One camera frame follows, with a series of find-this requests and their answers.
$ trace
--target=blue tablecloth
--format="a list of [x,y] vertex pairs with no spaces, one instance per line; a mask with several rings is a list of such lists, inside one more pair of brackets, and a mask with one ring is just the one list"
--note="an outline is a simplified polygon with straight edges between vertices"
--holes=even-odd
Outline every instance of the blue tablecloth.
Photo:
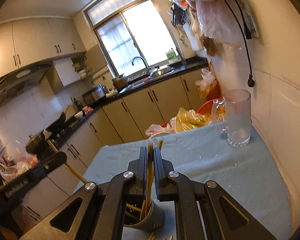
[[[279,170],[257,131],[251,128],[247,146],[237,148],[218,135],[213,126],[153,139],[104,146],[84,174],[97,184],[108,182],[126,171],[131,160],[137,159],[140,147],[150,141],[163,140],[162,158],[170,160],[175,171],[198,182],[214,180],[236,201],[266,227],[278,240],[287,240],[291,231],[288,191]],[[173,202],[159,203],[154,184],[152,199],[166,212],[163,228],[156,231],[156,239],[176,237]],[[149,234],[124,228],[122,239],[148,239]]]

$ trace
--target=window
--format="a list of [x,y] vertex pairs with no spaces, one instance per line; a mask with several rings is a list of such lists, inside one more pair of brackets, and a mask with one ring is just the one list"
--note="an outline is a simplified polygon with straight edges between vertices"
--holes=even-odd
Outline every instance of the window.
[[151,0],[101,0],[86,11],[101,47],[118,75],[129,76],[149,66],[168,63],[176,46]]

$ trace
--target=black cable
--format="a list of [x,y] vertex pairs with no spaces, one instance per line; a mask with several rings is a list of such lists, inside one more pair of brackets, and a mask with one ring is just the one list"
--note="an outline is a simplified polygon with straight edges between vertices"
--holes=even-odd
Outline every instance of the black cable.
[[251,35],[251,32],[250,32],[250,30],[249,30],[249,28],[248,28],[248,26],[247,26],[247,22],[246,22],[246,20],[244,19],[242,9],[241,9],[241,7],[240,7],[238,1],[237,1],[237,0],[234,0],[234,1],[235,1],[235,3],[237,4],[237,6],[238,6],[238,8],[239,8],[239,11],[240,11],[240,14],[241,14],[241,17],[242,17],[243,28],[244,28],[244,34],[246,35],[246,38],[247,38],[248,40],[251,40],[251,39],[252,39],[252,35]]
[[249,50],[248,50],[248,45],[247,45],[247,41],[246,41],[246,37],[244,36],[244,33],[243,33],[243,30],[242,30],[242,27],[240,25],[240,22],[238,20],[238,18],[236,17],[236,15],[234,14],[233,10],[231,9],[230,5],[227,3],[226,0],[224,0],[225,3],[227,4],[227,6],[229,7],[230,11],[232,12],[235,20],[237,21],[238,25],[239,25],[239,28],[240,28],[240,31],[241,31],[241,34],[242,34],[242,37],[243,37],[243,41],[244,41],[244,44],[246,46],[246,51],[247,51],[247,57],[248,57],[248,62],[249,62],[249,67],[250,67],[250,75],[249,75],[249,79],[248,79],[248,86],[249,87],[254,87],[255,85],[255,82],[254,80],[252,79],[252,67],[251,67],[251,61],[250,61],[250,56],[249,56]]

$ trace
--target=mug handle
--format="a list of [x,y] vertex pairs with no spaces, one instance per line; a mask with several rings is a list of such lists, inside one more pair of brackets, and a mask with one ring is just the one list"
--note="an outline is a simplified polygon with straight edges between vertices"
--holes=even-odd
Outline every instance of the mug handle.
[[216,111],[219,107],[225,107],[225,101],[224,100],[213,100],[213,105],[211,109],[211,116],[212,116],[212,123],[215,125],[216,129],[220,132],[226,132],[226,122],[222,122],[223,125],[220,124],[220,122],[216,119]]

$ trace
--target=kettle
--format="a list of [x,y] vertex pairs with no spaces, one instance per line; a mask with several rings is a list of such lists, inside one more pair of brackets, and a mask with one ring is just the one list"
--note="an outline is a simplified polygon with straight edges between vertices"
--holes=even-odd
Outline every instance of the kettle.
[[75,98],[71,98],[71,101],[73,102],[73,105],[78,110],[78,112],[80,112],[83,108],[83,105]]

